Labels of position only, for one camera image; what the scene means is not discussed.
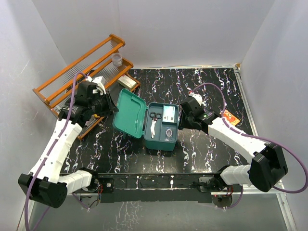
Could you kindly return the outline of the light blue sachet packet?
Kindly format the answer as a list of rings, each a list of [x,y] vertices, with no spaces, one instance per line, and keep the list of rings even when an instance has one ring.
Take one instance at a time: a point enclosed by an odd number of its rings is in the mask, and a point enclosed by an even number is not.
[[[164,105],[162,121],[166,123],[174,123],[175,117],[176,117],[176,107]]]

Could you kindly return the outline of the green medicine kit box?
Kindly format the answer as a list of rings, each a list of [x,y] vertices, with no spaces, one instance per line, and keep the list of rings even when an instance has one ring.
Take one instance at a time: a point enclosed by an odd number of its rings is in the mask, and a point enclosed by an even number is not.
[[[144,129],[148,113],[148,105],[149,103],[146,103],[142,98],[127,89],[123,89],[119,94],[117,102],[119,112],[115,114],[113,119],[113,127],[115,129],[133,138],[142,138],[145,147],[146,141],[144,139]]]

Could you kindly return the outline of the black handled scissors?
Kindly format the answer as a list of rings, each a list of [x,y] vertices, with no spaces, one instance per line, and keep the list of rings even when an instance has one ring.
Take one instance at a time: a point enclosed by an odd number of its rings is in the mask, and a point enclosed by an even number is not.
[[[153,139],[155,137],[155,125],[156,122],[162,118],[161,113],[156,113],[156,112],[150,112],[150,118],[152,119],[151,123],[151,138]]]

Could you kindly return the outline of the teal divider tray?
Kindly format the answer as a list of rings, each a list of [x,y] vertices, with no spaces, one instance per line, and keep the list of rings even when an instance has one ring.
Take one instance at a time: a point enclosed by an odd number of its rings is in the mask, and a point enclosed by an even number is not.
[[[156,122],[155,125],[155,137],[151,138],[151,123],[152,119],[150,118],[150,112],[161,113],[163,116],[163,106],[175,106],[176,107],[176,117],[174,123],[166,123],[162,121],[162,118]],[[179,124],[179,107],[175,104],[168,103],[150,103],[148,105],[148,113],[144,129],[144,139],[146,141],[146,147],[148,149],[157,149],[157,150],[173,150],[175,143],[178,138],[178,124]],[[166,141],[166,129],[174,129],[174,140]]]

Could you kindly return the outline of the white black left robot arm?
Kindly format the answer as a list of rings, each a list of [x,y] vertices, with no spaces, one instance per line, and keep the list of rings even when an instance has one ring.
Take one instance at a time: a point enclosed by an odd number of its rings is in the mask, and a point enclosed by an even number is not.
[[[99,188],[98,173],[81,168],[61,176],[60,172],[72,144],[86,123],[94,116],[109,116],[118,112],[109,91],[101,82],[83,81],[60,110],[54,132],[43,154],[28,174],[21,174],[18,184],[30,200],[59,208],[67,195],[85,188],[94,192]]]

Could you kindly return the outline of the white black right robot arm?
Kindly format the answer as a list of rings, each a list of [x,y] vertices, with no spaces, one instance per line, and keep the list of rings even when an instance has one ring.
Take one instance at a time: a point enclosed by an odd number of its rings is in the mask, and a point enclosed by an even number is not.
[[[247,161],[245,166],[225,166],[209,180],[211,187],[225,191],[234,184],[253,185],[268,192],[287,173],[282,148],[274,143],[250,138],[243,131],[226,126],[220,113],[205,111],[192,96],[180,104],[179,129],[195,129],[215,137],[237,151]]]

